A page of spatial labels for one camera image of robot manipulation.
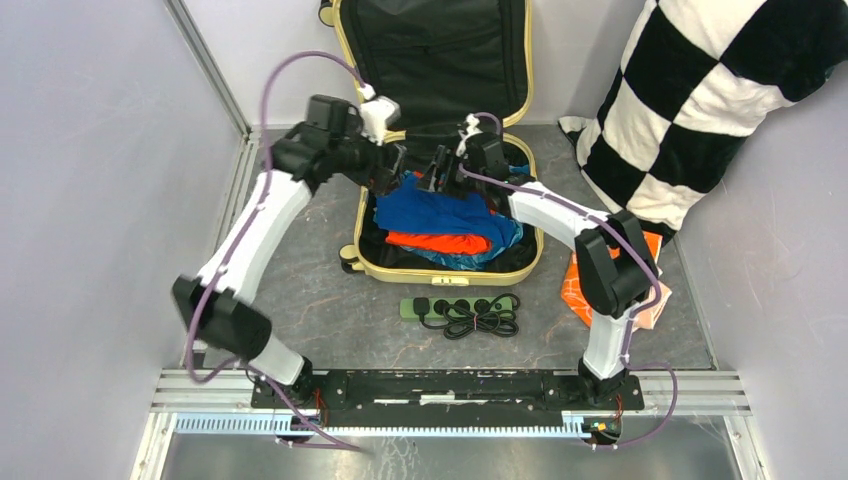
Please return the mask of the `blue cloth garment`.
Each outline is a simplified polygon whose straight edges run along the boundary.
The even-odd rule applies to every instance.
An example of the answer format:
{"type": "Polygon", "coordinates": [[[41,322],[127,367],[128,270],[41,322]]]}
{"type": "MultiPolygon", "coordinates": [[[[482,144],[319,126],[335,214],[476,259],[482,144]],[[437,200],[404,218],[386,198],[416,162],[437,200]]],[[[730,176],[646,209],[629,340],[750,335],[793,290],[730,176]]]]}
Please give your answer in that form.
{"type": "Polygon", "coordinates": [[[404,234],[476,235],[494,247],[522,236],[522,227],[493,212],[477,193],[451,198],[417,190],[418,177],[407,173],[400,186],[376,199],[375,222],[383,230],[404,234]]]}

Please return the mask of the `orange red t-shirt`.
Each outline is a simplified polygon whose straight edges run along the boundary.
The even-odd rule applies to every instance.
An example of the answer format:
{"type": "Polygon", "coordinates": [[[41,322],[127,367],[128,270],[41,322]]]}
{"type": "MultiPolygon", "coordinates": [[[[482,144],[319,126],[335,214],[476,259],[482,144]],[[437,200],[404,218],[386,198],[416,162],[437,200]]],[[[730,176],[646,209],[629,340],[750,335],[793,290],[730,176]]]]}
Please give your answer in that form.
{"type": "MultiPolygon", "coordinates": [[[[420,174],[417,172],[408,173],[413,173],[418,178],[420,177],[420,174]]],[[[487,253],[494,248],[490,241],[476,235],[429,235],[387,232],[387,242],[390,244],[441,254],[476,255],[487,253]]]]}

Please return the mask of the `yellow hard-shell suitcase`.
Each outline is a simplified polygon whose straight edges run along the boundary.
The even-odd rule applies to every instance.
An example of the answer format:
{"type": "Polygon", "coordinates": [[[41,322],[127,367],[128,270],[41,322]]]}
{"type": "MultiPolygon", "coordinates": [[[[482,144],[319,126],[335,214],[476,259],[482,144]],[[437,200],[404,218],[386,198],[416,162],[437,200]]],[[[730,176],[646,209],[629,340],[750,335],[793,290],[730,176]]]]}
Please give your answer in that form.
{"type": "MultiPolygon", "coordinates": [[[[529,146],[509,133],[533,98],[531,13],[527,1],[327,1],[321,17],[363,80],[399,104],[388,140],[407,149],[407,169],[425,170],[438,147],[458,142],[467,115],[484,113],[483,128],[503,133],[506,161],[534,170],[529,146]]],[[[541,257],[542,232],[525,227],[483,269],[453,270],[390,244],[376,207],[362,192],[354,240],[339,252],[346,272],[392,283],[500,287],[524,280],[541,257]]]]}

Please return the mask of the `green power strip with cable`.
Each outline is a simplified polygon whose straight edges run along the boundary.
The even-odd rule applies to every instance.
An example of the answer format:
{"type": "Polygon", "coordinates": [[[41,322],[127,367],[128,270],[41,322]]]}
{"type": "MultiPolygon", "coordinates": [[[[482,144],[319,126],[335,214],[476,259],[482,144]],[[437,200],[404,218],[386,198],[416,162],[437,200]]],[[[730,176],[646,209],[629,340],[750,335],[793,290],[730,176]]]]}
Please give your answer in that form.
{"type": "Polygon", "coordinates": [[[520,331],[520,306],[519,297],[512,293],[494,297],[413,297],[400,301],[399,315],[440,332],[447,340],[460,340],[475,332],[511,338],[520,331]]]}

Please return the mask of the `orange white towel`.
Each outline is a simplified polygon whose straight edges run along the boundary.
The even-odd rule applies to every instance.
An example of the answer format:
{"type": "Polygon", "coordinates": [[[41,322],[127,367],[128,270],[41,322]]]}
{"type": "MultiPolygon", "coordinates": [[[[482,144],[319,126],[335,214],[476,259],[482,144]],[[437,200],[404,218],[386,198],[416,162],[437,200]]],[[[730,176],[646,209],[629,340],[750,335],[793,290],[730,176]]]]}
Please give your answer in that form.
{"type": "MultiPolygon", "coordinates": [[[[645,231],[644,238],[653,256],[653,260],[657,262],[659,260],[660,250],[662,247],[662,237],[659,234],[645,231]]],[[[659,285],[661,291],[659,301],[650,308],[638,313],[633,324],[633,331],[653,330],[655,328],[659,317],[672,295],[671,289],[662,281],[659,282],[659,285]]],[[[580,289],[578,261],[575,253],[571,254],[570,263],[562,283],[560,296],[566,305],[580,318],[580,320],[587,327],[590,327],[592,323],[592,309],[580,289]]]]}

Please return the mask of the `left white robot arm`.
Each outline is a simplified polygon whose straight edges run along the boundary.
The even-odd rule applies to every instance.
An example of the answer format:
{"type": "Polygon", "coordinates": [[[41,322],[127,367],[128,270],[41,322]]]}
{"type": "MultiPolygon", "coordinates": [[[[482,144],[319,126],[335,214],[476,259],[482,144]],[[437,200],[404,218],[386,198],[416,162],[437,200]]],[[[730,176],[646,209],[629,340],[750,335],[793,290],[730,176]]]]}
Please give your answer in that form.
{"type": "Polygon", "coordinates": [[[181,275],[173,283],[187,342],[228,351],[275,380],[276,394],[290,407],[312,399],[311,365],[254,308],[259,283],[294,219],[330,178],[344,175],[374,194],[397,185],[405,150],[384,141],[399,117],[399,105],[385,96],[359,107],[312,96],[305,119],[272,144],[266,168],[223,243],[195,276],[181,275]]]}

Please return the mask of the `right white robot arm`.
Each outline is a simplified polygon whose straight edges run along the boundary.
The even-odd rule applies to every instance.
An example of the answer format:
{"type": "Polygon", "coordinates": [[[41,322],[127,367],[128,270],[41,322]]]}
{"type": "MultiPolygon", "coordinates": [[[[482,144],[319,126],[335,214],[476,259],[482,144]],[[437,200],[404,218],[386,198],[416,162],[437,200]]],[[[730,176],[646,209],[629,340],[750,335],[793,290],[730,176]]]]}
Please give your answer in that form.
{"type": "Polygon", "coordinates": [[[489,132],[468,136],[454,148],[439,146],[417,187],[454,198],[476,193],[491,209],[572,250],[592,314],[578,363],[578,396],[591,408],[612,401],[629,377],[635,319],[661,297],[656,262],[639,221],[626,211],[609,214],[568,200],[511,167],[500,136],[489,132]]]}

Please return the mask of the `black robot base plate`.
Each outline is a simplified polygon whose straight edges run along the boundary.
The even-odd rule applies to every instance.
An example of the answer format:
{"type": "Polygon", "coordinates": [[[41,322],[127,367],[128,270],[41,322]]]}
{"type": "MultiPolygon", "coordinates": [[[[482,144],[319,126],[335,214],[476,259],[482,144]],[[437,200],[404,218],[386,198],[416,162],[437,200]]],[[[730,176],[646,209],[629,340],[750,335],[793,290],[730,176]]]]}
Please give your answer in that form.
{"type": "Polygon", "coordinates": [[[636,376],[596,386],[575,371],[345,370],[288,391],[324,427],[548,427],[564,412],[616,417],[645,407],[636,376]]]}

